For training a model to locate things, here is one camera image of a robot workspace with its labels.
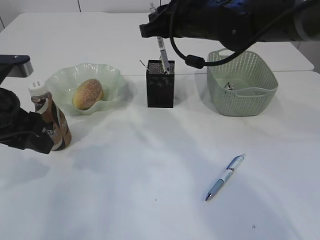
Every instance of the robotic arm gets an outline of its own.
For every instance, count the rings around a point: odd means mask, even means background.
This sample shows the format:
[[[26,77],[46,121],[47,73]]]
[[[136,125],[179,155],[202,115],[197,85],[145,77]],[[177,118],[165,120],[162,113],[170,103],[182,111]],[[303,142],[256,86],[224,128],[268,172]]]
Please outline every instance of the robotic arm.
[[[225,64],[256,42],[320,41],[320,0],[171,0],[140,25],[141,36],[170,38],[195,68]],[[235,53],[218,62],[183,55],[174,38],[220,41]]]
[[[0,55],[0,84],[7,76],[25,78],[32,72],[29,56]],[[0,144],[44,154],[50,153],[54,145],[42,116],[24,111],[18,97],[4,88],[0,88]]]

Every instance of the green glass bowl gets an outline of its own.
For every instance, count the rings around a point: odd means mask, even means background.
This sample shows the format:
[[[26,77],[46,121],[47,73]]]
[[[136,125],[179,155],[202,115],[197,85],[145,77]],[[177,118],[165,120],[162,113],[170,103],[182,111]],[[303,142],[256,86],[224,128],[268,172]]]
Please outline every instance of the green glass bowl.
[[[79,110],[73,105],[73,97],[81,83],[89,79],[100,81],[104,97],[87,110]],[[120,71],[107,64],[82,63],[77,66],[63,68],[53,74],[45,84],[52,93],[56,105],[70,116],[91,115],[99,111],[112,109],[121,102],[126,81]]]

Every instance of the bottle cap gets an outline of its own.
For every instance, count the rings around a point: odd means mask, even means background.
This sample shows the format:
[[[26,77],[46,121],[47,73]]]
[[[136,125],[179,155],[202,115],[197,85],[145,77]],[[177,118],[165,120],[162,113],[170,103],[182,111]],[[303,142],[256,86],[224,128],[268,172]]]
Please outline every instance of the bottle cap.
[[[47,86],[41,81],[35,81],[31,83],[28,87],[30,95],[34,97],[39,97],[48,92]]]

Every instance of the black mesh pen holder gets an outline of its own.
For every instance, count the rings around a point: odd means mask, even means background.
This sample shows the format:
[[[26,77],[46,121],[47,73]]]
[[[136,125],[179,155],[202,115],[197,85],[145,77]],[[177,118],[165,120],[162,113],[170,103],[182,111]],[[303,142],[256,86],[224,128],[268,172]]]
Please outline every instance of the black mesh pen holder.
[[[169,61],[170,73],[164,74],[160,60],[149,60],[146,71],[148,108],[173,108],[175,91],[175,61]]]

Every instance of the sesame bun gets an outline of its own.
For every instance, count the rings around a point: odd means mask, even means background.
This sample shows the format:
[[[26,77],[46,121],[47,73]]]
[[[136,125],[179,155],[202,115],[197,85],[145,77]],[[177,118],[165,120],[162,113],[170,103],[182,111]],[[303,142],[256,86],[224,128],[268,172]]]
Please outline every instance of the sesame bun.
[[[77,109],[87,110],[103,97],[104,91],[101,83],[97,79],[89,79],[76,89],[72,102]]]

